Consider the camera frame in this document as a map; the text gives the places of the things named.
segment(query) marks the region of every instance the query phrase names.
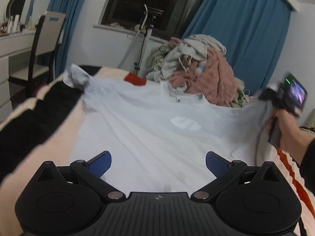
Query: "shirt sleeve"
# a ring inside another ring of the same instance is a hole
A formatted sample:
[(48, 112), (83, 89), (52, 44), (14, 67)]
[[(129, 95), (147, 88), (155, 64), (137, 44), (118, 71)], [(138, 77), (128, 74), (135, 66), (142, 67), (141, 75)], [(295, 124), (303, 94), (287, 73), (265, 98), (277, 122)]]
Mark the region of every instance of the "shirt sleeve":
[(305, 180), (305, 186), (315, 194), (315, 140), (313, 140), (303, 157), (300, 174)]

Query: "hand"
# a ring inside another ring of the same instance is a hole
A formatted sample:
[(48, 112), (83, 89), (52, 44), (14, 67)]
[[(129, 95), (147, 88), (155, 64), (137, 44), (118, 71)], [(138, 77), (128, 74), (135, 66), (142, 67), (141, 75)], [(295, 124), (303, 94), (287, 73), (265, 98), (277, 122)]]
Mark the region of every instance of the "hand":
[(273, 115), (278, 118), (280, 131), (280, 148), (288, 152), (299, 164), (314, 137), (300, 130), (295, 117), (286, 110), (276, 110)]

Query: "white shirt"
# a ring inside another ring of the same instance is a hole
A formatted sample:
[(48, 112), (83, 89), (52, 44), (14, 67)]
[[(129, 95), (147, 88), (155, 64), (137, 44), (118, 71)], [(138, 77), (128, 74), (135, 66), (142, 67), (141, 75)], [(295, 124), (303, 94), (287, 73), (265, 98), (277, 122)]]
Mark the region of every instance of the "white shirt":
[(138, 87), (89, 77), (75, 65), (64, 82), (85, 86), (85, 119), (69, 163), (108, 150), (112, 164), (102, 179), (127, 196), (131, 191), (192, 194), (215, 179), (205, 165), (209, 151), (255, 165), (271, 109), (258, 100), (242, 109), (220, 107), (202, 94), (177, 92), (167, 81)]

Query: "chair seat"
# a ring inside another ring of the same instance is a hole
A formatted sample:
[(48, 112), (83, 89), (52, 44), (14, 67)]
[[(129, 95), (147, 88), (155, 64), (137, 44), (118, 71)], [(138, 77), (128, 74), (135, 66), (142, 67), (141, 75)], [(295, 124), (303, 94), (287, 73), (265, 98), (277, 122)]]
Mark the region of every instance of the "chair seat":
[[(49, 67), (34, 64), (33, 79), (47, 72), (49, 72)], [(10, 73), (9, 77), (27, 81), (28, 80), (28, 64), (26, 64), (25, 67), (19, 68), (17, 71)]]

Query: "window sill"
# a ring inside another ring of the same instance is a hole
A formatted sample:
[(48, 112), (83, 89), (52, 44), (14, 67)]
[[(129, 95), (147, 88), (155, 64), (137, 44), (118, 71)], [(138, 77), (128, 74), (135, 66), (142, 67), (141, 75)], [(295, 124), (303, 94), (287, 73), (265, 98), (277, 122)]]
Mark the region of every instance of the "window sill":
[[(93, 28), (105, 29), (105, 30), (110, 30), (110, 31), (114, 31), (114, 32), (124, 33), (124, 34), (132, 34), (132, 35), (136, 35), (136, 33), (137, 33), (136, 31), (132, 31), (132, 30), (128, 30), (128, 29), (120, 29), (120, 28), (116, 28), (116, 27), (112, 27), (112, 26), (99, 25), (99, 24), (94, 24)], [(164, 39), (161, 39), (161, 38), (155, 37), (155, 36), (151, 36), (150, 40), (155, 41), (155, 42), (160, 42), (160, 43), (168, 43), (167, 40), (164, 40)]]

